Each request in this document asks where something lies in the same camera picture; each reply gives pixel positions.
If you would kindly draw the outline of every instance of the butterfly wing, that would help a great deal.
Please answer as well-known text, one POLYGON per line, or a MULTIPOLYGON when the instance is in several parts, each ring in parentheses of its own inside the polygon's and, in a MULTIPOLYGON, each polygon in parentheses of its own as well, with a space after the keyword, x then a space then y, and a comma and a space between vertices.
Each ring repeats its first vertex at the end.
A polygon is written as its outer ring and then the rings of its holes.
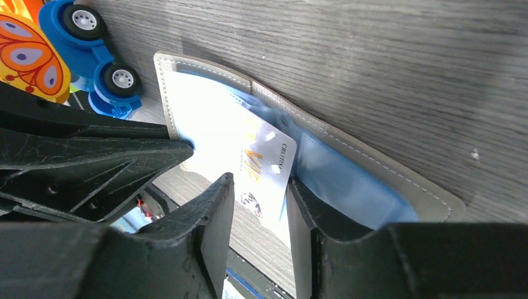
POLYGON ((69 69, 26 18, 0 12, 0 60, 0 77, 17 88, 53 101, 69 90, 69 69))

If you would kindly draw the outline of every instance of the card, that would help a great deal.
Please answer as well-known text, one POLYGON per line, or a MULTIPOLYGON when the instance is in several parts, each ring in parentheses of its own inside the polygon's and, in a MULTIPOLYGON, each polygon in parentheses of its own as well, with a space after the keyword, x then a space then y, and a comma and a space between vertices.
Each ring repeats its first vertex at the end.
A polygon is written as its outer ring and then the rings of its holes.
POLYGON ((295 141, 241 106, 225 85, 178 72, 163 75, 178 135, 195 148, 186 169, 211 182, 233 173, 235 199, 264 223, 278 221, 295 141))

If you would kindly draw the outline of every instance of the wheel rim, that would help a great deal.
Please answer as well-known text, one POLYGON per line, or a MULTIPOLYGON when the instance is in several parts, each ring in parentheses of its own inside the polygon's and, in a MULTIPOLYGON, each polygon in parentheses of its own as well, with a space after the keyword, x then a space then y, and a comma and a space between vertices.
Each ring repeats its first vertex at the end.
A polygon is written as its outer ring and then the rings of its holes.
POLYGON ((74 11, 72 14, 73 23, 82 30, 93 30, 97 26, 97 19, 95 16, 84 10, 74 11))
POLYGON ((134 76, 127 70, 116 70, 112 74, 112 82, 119 88, 129 88, 134 84, 134 76))

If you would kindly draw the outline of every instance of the toy wheel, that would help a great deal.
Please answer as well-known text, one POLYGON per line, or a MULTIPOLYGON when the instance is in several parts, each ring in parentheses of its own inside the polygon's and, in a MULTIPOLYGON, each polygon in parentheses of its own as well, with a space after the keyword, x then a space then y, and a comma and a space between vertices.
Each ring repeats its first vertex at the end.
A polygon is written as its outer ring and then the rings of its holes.
POLYGON ((105 83, 115 95, 130 97, 139 87, 139 75, 131 67, 114 64, 105 72, 105 83))
POLYGON ((105 22, 94 9, 73 4, 64 10, 62 16, 66 31, 73 37, 82 40, 96 40, 105 32, 105 22))

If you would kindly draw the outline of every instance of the blue toy vehicle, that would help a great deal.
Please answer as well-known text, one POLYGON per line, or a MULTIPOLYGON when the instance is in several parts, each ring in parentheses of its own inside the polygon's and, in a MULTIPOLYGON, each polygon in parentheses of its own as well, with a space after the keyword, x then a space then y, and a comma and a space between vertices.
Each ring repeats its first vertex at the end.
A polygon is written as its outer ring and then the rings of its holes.
POLYGON ((70 68, 72 84, 89 92, 92 108, 126 119, 141 107, 141 85, 134 69, 112 55, 103 40, 106 26, 96 10, 74 0, 48 2, 39 13, 40 28, 70 68))

